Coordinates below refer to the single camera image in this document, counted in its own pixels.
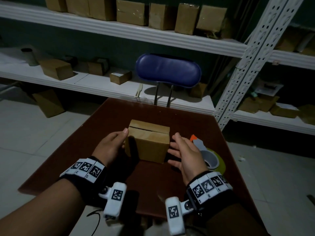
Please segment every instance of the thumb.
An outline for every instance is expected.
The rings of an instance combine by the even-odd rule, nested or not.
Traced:
[[[181,153],[183,152],[189,152],[190,151],[190,148],[189,146],[187,145],[187,143],[185,142],[185,140],[181,137],[181,135],[177,132],[175,133],[175,142],[177,143],[178,145],[178,148],[180,150]]]
[[[126,137],[128,136],[129,130],[128,128],[125,128],[122,132],[120,132],[120,134],[117,135],[117,137],[115,137],[112,140],[112,143],[116,146],[116,147],[120,147],[124,140],[126,139]]]

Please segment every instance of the blue chair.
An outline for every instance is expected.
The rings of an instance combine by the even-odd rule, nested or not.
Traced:
[[[201,78],[201,69],[196,63],[157,54],[141,55],[136,62],[136,71],[141,79],[157,82],[154,105],[157,105],[157,92],[160,83],[172,85],[167,108],[170,106],[174,85],[192,88],[199,83]]]

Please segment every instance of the finger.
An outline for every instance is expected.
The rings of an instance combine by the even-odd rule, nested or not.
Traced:
[[[180,152],[179,151],[176,151],[176,150],[173,150],[173,149],[168,149],[167,150],[168,153],[172,154],[173,156],[176,156],[178,158],[181,158],[181,155],[180,155]]]
[[[181,152],[189,152],[190,147],[187,145],[185,140],[180,136],[180,134],[177,132],[175,133],[175,142],[178,145],[178,148]]]
[[[167,163],[181,170],[181,162],[175,160],[168,160]]]
[[[179,150],[179,147],[178,147],[177,143],[171,142],[171,143],[169,143],[169,145],[170,145],[172,148]]]
[[[112,133],[108,134],[103,140],[104,140],[104,142],[110,142],[113,139],[115,139],[115,137],[117,137],[118,134],[120,134],[120,133],[121,133],[121,131],[112,132]]]
[[[194,143],[192,143],[191,141],[189,141],[187,138],[183,138],[184,141],[187,143],[187,145],[190,147],[191,150],[193,151],[199,151],[198,147],[196,147],[196,145]]]
[[[112,140],[112,143],[116,146],[116,147],[120,147],[123,143],[124,140],[126,139],[126,137],[128,136],[129,130],[128,128],[125,128],[123,131],[121,131],[115,139]]]

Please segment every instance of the brown table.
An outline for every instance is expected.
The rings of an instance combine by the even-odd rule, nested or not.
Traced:
[[[79,158],[91,156],[94,148],[107,134],[122,131],[132,119],[170,127],[170,135],[180,132],[190,138],[195,134],[205,146],[217,152],[226,164],[225,178],[234,187],[242,204],[262,223],[252,198],[246,188],[236,163],[213,116],[186,112],[172,108],[127,102],[108,98],[98,110],[79,127],[19,188],[26,194],[37,195],[52,185],[59,175]],[[127,190],[138,192],[136,212],[142,215],[166,219],[165,205],[168,197],[183,200],[185,186],[180,172],[168,163],[159,164],[140,161],[134,168],[123,151],[119,153],[116,166],[110,168],[109,176],[126,176]]]

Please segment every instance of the white shelf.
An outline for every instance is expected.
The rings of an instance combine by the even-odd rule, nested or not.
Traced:
[[[270,112],[266,113],[258,111],[257,113],[252,114],[237,110],[232,115],[232,120],[238,120],[241,122],[254,123],[267,127],[275,127],[279,129],[315,135],[315,126],[304,123],[299,117],[284,118],[274,116]]]
[[[44,75],[40,66],[30,67],[26,63],[0,64],[0,77],[3,78],[153,104],[156,89],[154,83],[143,82],[138,76],[134,75],[131,81],[117,85],[110,82],[109,72],[107,76],[76,72],[77,75],[60,81]],[[139,82],[143,83],[143,90],[139,99],[136,99],[134,95],[139,87]],[[158,106],[166,107],[169,91],[170,89],[167,86],[160,86]],[[173,91],[170,107],[208,115],[213,115],[215,111],[210,96],[205,96],[203,99],[191,98],[185,90]]]
[[[9,1],[0,1],[0,17],[238,58],[241,58],[246,50],[245,44],[232,39],[216,40],[114,21],[101,21]]]
[[[273,50],[268,62],[279,61],[280,64],[315,70],[315,56]]]

